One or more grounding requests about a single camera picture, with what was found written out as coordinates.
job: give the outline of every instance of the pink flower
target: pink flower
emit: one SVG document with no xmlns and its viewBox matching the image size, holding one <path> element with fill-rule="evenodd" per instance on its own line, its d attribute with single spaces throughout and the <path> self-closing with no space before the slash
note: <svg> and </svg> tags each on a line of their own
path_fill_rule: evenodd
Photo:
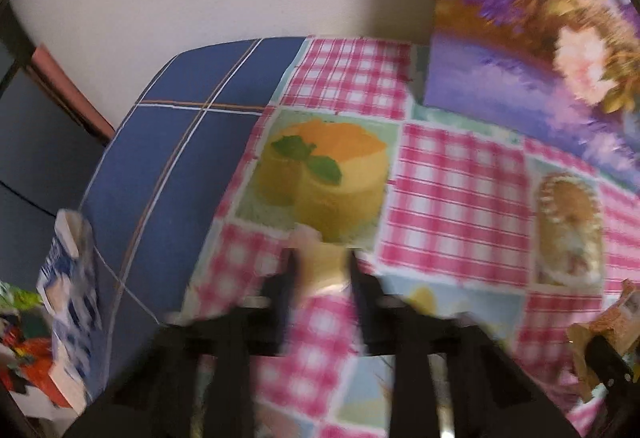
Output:
<svg viewBox="0 0 640 438">
<path fill-rule="evenodd" d="M 615 80 L 601 80 L 609 50 L 595 28 L 574 32 L 564 26 L 556 47 L 554 66 L 577 98 L 596 105 L 609 89 L 618 85 Z"/>
</svg>

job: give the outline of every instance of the green leaf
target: green leaf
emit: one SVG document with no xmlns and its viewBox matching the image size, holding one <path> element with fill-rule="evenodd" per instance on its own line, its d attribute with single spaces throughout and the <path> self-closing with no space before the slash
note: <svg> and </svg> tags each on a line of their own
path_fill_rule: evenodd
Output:
<svg viewBox="0 0 640 438">
<path fill-rule="evenodd" d="M 311 156 L 306 161 L 306 167 L 319 180 L 332 185 L 340 185 L 342 172 L 335 160 L 329 156 Z"/>
<path fill-rule="evenodd" d="M 283 136 L 279 140 L 271 143 L 271 147 L 273 147 L 280 156 L 302 162 L 309 158 L 309 154 L 316 148 L 316 145 L 307 145 L 302 137 L 295 135 Z"/>
</svg>

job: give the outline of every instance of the pink checkered tablecloth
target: pink checkered tablecloth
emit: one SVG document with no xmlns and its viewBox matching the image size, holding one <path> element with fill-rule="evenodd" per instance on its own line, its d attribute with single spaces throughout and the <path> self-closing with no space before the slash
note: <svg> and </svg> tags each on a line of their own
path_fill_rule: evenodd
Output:
<svg viewBox="0 0 640 438">
<path fill-rule="evenodd" d="M 567 326 L 599 313 L 602 295 L 619 292 L 621 280 L 640 281 L 638 198 L 579 158 L 536 140 L 522 137 L 521 143 L 509 144 L 412 119 L 408 44 L 310 39 L 302 50 L 283 92 L 274 95 L 255 125 L 216 212 L 220 234 L 188 290 L 194 299 L 186 305 L 196 307 L 190 315 L 228 309 L 276 270 L 286 233 L 236 214 L 278 114 L 353 115 L 394 125 L 398 132 L 385 206 L 366 255 L 370 267 L 383 277 L 425 282 L 436 290 L 442 282 L 463 285 L 464 291 L 477 289 L 479 296 L 513 297 L 520 313 L 506 340 L 526 371 L 541 382 L 553 382 L 569 366 Z M 576 172 L 597 189 L 605 223 L 602 292 L 545 289 L 535 283 L 532 162 Z M 474 305 L 468 308 L 473 311 Z M 384 436 L 383 429 L 345 416 L 344 400 L 359 374 L 357 343 L 351 301 L 340 294 L 314 297 L 293 314 L 286 355 L 258 361 L 258 401 L 309 429 L 309 438 Z M 580 405 L 568 414 L 581 433 L 599 403 Z"/>
</svg>

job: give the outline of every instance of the black cable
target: black cable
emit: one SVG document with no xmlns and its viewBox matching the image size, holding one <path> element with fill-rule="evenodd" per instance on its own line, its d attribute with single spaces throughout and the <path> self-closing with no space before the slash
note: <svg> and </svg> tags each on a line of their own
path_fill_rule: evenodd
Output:
<svg viewBox="0 0 640 438">
<path fill-rule="evenodd" d="M 52 212 L 49 212 L 47 209 L 43 209 L 40 205 L 38 205 L 37 203 L 34 203 L 33 201 L 31 201 L 29 198 L 23 196 L 21 193 L 19 193 L 18 191 L 16 191 L 13 187 L 10 187 L 9 185 L 7 185 L 6 183 L 4 183 L 2 180 L 0 180 L 0 185 L 2 185 L 4 188 L 6 188 L 9 192 L 11 192 L 12 194 L 18 196 L 20 199 L 22 199 L 23 201 L 26 201 L 28 204 L 30 204 L 32 207 L 35 207 L 36 209 L 38 209 L 40 212 L 42 212 L 43 214 L 47 214 L 50 215 L 51 217 L 55 218 L 56 215 L 53 214 Z"/>
</svg>

